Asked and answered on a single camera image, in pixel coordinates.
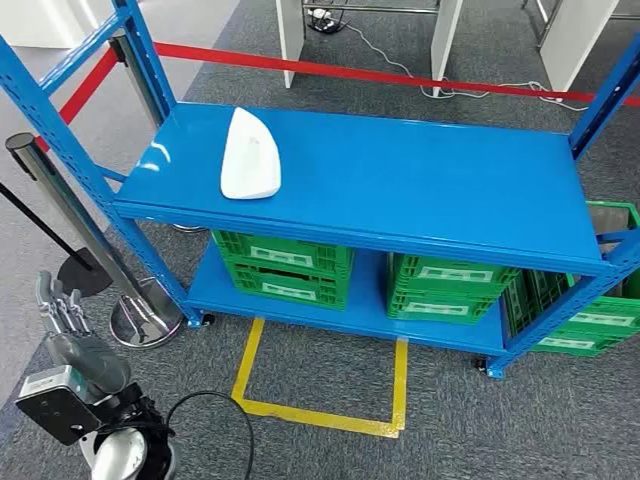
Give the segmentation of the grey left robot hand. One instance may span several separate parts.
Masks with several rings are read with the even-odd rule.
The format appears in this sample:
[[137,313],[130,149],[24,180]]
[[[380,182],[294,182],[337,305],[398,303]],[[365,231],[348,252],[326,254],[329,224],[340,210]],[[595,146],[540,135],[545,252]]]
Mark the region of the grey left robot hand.
[[118,393],[130,383],[129,364],[91,326],[81,305],[80,290],[67,295],[62,281],[42,270],[37,274],[35,297],[45,346],[54,364],[78,371],[97,398]]

